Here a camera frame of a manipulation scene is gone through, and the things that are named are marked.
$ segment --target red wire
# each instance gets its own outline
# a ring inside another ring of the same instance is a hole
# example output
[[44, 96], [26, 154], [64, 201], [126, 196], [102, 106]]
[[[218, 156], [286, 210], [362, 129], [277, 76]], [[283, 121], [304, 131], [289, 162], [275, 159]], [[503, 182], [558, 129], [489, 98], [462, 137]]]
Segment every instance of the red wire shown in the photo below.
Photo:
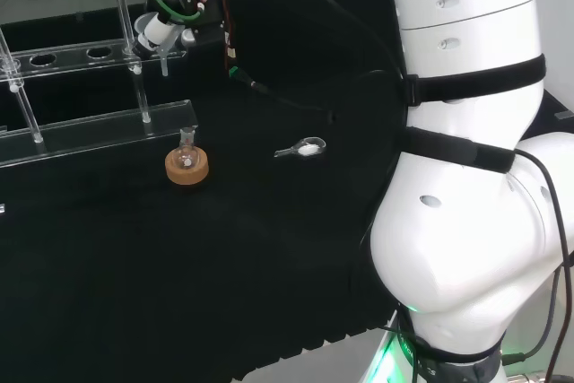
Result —
[[[227, 6], [227, 0], [222, 0], [222, 5], [223, 5], [223, 13], [225, 14], [225, 21], [227, 22], [227, 25], [229, 27], [229, 40], [232, 40], [232, 32], [233, 32], [233, 28], [232, 28], [232, 24], [231, 24], [231, 19], [230, 19], [230, 11], [229, 8]], [[223, 53], [223, 62], [225, 64], [225, 70], [229, 72], [230, 67], [229, 67], [229, 61], [228, 61], [228, 48], [229, 48], [229, 43], [228, 40], [225, 40], [225, 51]]]

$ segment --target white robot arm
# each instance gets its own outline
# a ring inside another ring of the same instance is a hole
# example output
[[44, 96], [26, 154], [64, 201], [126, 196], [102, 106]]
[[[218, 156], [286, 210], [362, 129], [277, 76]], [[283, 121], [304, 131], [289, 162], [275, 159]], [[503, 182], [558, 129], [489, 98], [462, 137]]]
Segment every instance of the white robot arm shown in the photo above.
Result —
[[[535, 0], [395, 2], [408, 75], [441, 79], [544, 61]], [[407, 125], [498, 149], [519, 148], [541, 160], [558, 190], [571, 251], [574, 136], [519, 142], [543, 93], [541, 76], [509, 91], [426, 101], [409, 108]], [[563, 258], [549, 186], [540, 170], [522, 157], [499, 173], [403, 152], [370, 239], [378, 274], [410, 310], [407, 319], [419, 337], [458, 357], [492, 351], [490, 358], [459, 362], [455, 370], [429, 367], [418, 380], [506, 382], [500, 356], [492, 349]], [[408, 348], [401, 348], [398, 338], [395, 349], [390, 347], [394, 365], [379, 367], [379, 356], [371, 371], [393, 372], [367, 373], [365, 383], [410, 380]]]

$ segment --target clear rod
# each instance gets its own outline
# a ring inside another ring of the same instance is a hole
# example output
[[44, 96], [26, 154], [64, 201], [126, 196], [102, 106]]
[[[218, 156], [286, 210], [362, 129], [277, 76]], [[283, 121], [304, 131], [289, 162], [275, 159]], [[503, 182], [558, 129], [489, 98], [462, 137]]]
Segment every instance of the clear rod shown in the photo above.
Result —
[[16, 72], [16, 64], [10, 54], [10, 49], [8, 48], [8, 43], [6, 38], [2, 33], [0, 28], [0, 66], [5, 70], [7, 74], [13, 74]]
[[0, 60], [0, 66], [10, 77], [10, 91], [16, 95], [16, 99], [18, 100], [18, 104], [20, 105], [26, 124], [32, 133], [34, 142], [36, 144], [43, 143], [44, 138], [42, 137], [42, 133], [39, 131], [38, 122], [34, 117], [34, 111], [32, 111], [28, 95], [24, 90], [24, 80], [19, 74], [20, 64], [14, 62], [2, 29], [0, 29]]
[[[124, 40], [126, 41], [126, 53], [135, 57], [132, 52], [135, 43], [134, 29], [132, 28], [132, 21], [129, 18], [127, 1], [116, 0], [116, 2], [117, 9], [119, 11], [119, 20], [122, 25], [122, 33], [124, 33]], [[134, 82], [137, 104], [139, 105], [140, 111], [142, 112], [142, 121], [144, 123], [150, 123], [152, 118], [150, 117], [150, 109], [147, 105], [147, 96], [145, 95], [144, 78], [142, 77], [142, 62], [134, 61], [133, 64], [129, 66], [129, 70], [132, 73], [132, 81]]]
[[32, 138], [36, 144], [41, 144], [44, 142], [44, 138], [42, 137], [42, 133], [39, 131], [38, 123], [36, 122], [36, 118], [34, 117], [34, 112], [32, 111], [32, 106], [30, 105], [30, 101], [28, 100], [28, 95], [24, 90], [24, 86], [17, 86], [18, 91], [14, 94], [16, 95], [16, 99], [18, 100], [18, 104], [20, 105], [20, 109], [22, 110], [22, 114], [24, 115], [24, 119], [26, 120], [26, 124], [32, 133]]
[[129, 18], [129, 11], [127, 10], [126, 0], [116, 0], [117, 9], [119, 10], [119, 20], [122, 25], [122, 33], [126, 41], [126, 50], [128, 54], [132, 53], [134, 47], [134, 29], [132, 29], [132, 21]]
[[137, 103], [140, 106], [140, 111], [142, 111], [142, 121], [144, 123], [150, 123], [152, 118], [150, 117], [150, 109], [147, 106], [147, 97], [145, 96], [144, 88], [144, 78], [142, 73], [138, 74], [133, 68], [132, 71], [132, 81], [134, 82], [135, 95], [137, 96]]

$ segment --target black strap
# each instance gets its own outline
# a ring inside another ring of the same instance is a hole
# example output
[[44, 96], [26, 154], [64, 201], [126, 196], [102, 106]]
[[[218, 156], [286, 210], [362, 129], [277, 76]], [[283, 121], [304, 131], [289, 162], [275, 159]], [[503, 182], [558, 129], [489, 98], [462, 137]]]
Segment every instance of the black strap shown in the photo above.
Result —
[[541, 82], [546, 76], [544, 54], [515, 65], [432, 78], [407, 75], [406, 98], [411, 107], [423, 102], [476, 98], [503, 93]]
[[511, 150], [416, 127], [405, 129], [401, 144], [403, 152], [500, 174], [510, 171], [515, 157], [515, 153]]
[[[413, 331], [413, 321], [408, 313], [408, 310], [401, 305], [398, 309], [398, 325], [399, 329], [404, 330], [406, 332]], [[493, 355], [497, 350], [500, 349], [500, 345], [502, 344], [502, 340], [504, 339], [504, 335], [502, 338], [490, 349], [485, 350], [484, 352], [475, 353], [475, 354], [457, 354], [447, 352], [445, 350], [435, 349], [428, 344], [422, 344], [421, 342], [413, 339], [404, 339], [402, 336], [399, 338], [403, 339], [406, 343], [410, 344], [416, 349], [416, 354], [419, 357], [436, 361], [436, 362], [447, 362], [447, 363], [472, 363], [482, 361], [485, 358]]]

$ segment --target glass vial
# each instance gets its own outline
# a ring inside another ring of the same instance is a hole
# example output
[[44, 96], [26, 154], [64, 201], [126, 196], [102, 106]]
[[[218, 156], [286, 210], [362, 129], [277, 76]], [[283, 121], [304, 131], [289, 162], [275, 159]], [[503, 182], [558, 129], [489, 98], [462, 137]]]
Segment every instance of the glass vial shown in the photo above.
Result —
[[194, 146], [195, 127], [180, 130], [181, 140], [178, 149], [173, 153], [173, 163], [180, 169], [191, 170], [199, 163], [199, 152]]

